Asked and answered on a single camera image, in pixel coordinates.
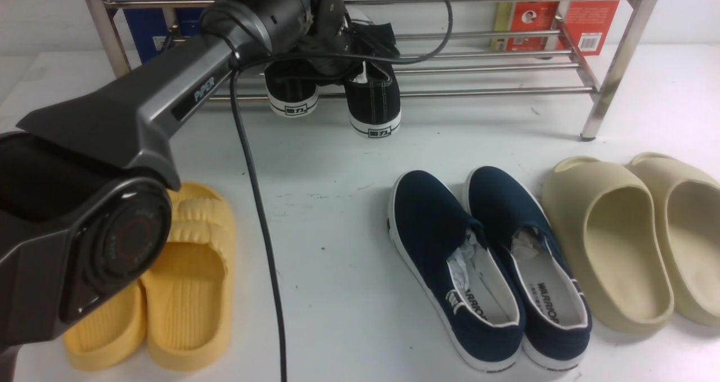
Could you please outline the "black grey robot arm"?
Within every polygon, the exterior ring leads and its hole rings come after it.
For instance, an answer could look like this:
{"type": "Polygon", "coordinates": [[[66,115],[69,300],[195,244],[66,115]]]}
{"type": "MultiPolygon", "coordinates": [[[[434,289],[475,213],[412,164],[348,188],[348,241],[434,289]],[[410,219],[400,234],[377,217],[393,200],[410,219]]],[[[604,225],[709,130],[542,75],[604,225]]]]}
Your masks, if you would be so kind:
{"type": "Polygon", "coordinates": [[[2,365],[82,320],[80,356],[101,367],[142,343],[141,275],[181,184],[169,141],[232,74],[308,61],[332,83],[398,54],[392,26],[353,21],[344,0],[216,0],[184,44],[21,118],[2,134],[2,365]]]}

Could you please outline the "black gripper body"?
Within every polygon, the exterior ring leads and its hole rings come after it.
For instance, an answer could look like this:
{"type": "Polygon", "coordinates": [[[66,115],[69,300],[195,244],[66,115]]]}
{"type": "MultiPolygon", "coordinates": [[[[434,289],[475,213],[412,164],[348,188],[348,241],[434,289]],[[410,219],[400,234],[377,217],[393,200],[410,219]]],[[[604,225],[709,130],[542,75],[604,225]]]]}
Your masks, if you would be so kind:
{"type": "Polygon", "coordinates": [[[312,23],[298,41],[300,53],[313,53],[309,63],[328,78],[339,78],[357,64],[341,55],[356,54],[396,59],[399,56],[391,26],[371,26],[350,16],[345,0],[310,0],[312,23]]]}

